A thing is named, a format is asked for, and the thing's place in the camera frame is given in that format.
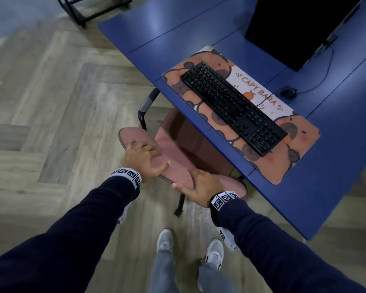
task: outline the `keyboard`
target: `keyboard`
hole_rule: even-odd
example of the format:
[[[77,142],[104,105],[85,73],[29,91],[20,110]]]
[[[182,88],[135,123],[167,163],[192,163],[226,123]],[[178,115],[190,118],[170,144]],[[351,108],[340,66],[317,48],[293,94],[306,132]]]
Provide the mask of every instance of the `keyboard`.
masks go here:
[[[181,75],[181,79],[260,156],[265,156],[287,136],[207,63],[200,62]]]

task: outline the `desk surface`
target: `desk surface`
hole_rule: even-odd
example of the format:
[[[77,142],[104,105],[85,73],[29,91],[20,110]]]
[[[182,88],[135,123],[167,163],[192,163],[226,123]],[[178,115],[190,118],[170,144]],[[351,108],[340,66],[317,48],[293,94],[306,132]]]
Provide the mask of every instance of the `desk surface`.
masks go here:
[[[311,239],[366,166],[366,0],[336,32],[327,79],[289,102],[321,138],[272,185],[187,105],[161,75],[212,45],[270,91],[316,86],[330,52],[297,73],[244,39],[256,0],[149,0],[99,24],[101,31],[306,238]]]

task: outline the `gray sneaker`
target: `gray sneaker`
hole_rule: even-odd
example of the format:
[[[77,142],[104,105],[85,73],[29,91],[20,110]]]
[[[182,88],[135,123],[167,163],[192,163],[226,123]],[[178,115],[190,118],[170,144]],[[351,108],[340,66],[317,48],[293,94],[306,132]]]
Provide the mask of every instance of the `gray sneaker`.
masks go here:
[[[174,236],[172,230],[166,228],[163,229],[157,239],[157,252],[159,251],[169,251],[172,252],[174,247]]]
[[[224,260],[224,245],[219,239],[213,239],[206,250],[205,259],[202,263],[213,263],[215,267],[220,270],[222,261]],[[202,287],[198,280],[198,289],[202,292]]]

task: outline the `sleeve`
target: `sleeve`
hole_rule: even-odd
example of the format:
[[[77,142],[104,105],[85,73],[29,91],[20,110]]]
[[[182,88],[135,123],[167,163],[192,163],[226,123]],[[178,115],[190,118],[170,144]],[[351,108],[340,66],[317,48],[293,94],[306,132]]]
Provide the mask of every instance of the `sleeve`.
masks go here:
[[[268,217],[252,211],[244,200],[231,199],[217,211],[220,226],[234,235],[274,293],[366,292]]]
[[[133,181],[113,174],[46,233],[0,256],[0,292],[84,292],[117,219],[139,194]]]

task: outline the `jeans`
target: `jeans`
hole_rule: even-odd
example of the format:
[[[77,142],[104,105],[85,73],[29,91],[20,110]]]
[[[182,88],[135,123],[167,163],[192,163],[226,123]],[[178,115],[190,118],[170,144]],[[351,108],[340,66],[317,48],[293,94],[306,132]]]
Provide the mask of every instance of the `jeans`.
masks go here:
[[[199,268],[198,283],[204,293],[235,292],[232,281],[212,263],[205,262]],[[148,293],[179,293],[175,284],[174,256],[171,252],[157,252]]]

